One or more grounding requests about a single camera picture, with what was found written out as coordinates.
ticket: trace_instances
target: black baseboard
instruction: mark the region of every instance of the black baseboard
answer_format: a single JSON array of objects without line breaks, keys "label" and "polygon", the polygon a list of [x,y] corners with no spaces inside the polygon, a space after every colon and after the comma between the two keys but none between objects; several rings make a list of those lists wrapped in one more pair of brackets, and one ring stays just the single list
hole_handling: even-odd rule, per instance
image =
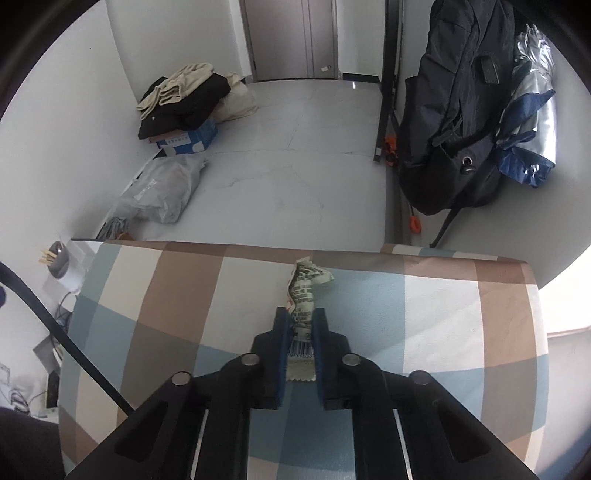
[{"label": "black baseboard", "polygon": [[377,75],[361,75],[360,73],[344,73],[343,80],[347,82],[379,83]]}]

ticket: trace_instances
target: checkered tablecloth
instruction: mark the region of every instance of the checkered tablecloth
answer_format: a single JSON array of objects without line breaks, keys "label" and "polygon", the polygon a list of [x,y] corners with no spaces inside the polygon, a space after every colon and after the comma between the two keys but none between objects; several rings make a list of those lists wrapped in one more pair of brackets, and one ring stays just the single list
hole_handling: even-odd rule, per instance
[{"label": "checkered tablecloth", "polygon": [[[314,288],[331,330],[382,369],[431,372],[530,468],[548,398],[547,340],[527,264],[386,245],[382,253],[165,242],[104,244],[69,335],[133,405],[177,371],[218,370],[249,351],[285,306],[295,262],[335,277]],[[60,434],[74,468],[124,415],[66,356]],[[324,412],[313,383],[288,383],[278,411],[252,412],[249,474],[355,477],[348,411]]]}]

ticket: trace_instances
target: chopsticks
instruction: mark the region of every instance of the chopsticks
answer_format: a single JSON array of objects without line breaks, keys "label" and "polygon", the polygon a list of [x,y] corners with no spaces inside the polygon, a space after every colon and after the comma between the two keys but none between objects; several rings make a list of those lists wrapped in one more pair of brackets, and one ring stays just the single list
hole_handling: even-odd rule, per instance
[{"label": "chopsticks", "polygon": [[51,265],[53,261],[57,258],[57,255],[49,250],[41,250],[41,253],[43,254],[43,256],[39,259],[39,263],[42,263],[47,266]]}]

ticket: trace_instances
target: door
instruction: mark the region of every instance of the door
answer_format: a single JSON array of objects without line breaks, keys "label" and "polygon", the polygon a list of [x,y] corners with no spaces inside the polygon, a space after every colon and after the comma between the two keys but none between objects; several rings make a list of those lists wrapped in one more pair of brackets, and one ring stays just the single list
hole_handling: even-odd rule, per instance
[{"label": "door", "polygon": [[332,0],[244,0],[256,80],[335,78]]}]

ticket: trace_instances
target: gray plastic bag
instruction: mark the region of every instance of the gray plastic bag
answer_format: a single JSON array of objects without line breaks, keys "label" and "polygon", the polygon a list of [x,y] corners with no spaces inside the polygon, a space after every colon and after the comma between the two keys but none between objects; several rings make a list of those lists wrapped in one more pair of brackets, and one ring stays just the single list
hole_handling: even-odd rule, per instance
[{"label": "gray plastic bag", "polygon": [[111,216],[176,222],[199,185],[206,164],[203,153],[150,160],[139,178],[123,192]]}]

